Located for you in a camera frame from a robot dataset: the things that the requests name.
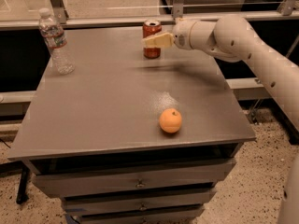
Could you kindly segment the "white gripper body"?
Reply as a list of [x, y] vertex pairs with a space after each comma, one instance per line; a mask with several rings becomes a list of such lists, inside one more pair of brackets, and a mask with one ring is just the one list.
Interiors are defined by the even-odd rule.
[[172, 33], [174, 43], [179, 49], [191, 50], [190, 34], [195, 21], [177, 19], [173, 27]]

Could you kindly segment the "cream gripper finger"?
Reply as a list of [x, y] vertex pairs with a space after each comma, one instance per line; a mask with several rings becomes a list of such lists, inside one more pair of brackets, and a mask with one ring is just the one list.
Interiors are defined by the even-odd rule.
[[157, 33], [143, 38], [142, 44], [147, 49], [169, 48], [174, 44], [174, 37], [169, 32]]

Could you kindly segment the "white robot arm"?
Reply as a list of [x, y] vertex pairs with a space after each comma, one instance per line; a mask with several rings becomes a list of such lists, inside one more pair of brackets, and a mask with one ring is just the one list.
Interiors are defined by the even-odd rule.
[[[147, 47], [196, 49], [228, 62], [243, 61], [260, 79], [287, 121], [298, 124], [298, 66], [269, 47], [239, 15], [217, 21], [178, 19], [170, 30], [143, 40]], [[298, 224], [298, 147], [280, 125], [237, 153], [239, 164], [218, 185], [203, 215], [189, 224]]]

